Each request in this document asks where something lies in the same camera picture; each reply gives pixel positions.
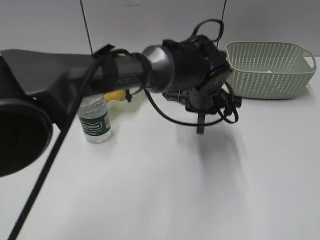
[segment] white table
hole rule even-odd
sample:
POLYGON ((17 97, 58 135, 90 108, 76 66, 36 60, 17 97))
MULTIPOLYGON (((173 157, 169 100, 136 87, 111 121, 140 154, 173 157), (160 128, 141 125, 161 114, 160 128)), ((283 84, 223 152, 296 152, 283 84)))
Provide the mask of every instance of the white table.
MULTIPOLYGON (((154 97, 168 115, 197 119, 154 97)), ((204 135, 135 102, 110 106, 114 137, 102 144, 87 142, 74 121, 18 239, 320 238, 320 72, 300 98, 244 99, 237 124, 204 135)))

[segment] green basket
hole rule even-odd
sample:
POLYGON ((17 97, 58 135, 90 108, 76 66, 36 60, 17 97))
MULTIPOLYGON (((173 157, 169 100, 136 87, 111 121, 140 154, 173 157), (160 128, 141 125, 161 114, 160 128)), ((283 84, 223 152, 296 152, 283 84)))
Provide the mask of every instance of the green basket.
POLYGON ((246 41, 226 45, 233 70, 227 81, 235 95, 251 99, 290 99, 317 71, 315 56, 292 43, 246 41), (311 67, 304 54, 311 56, 311 67))

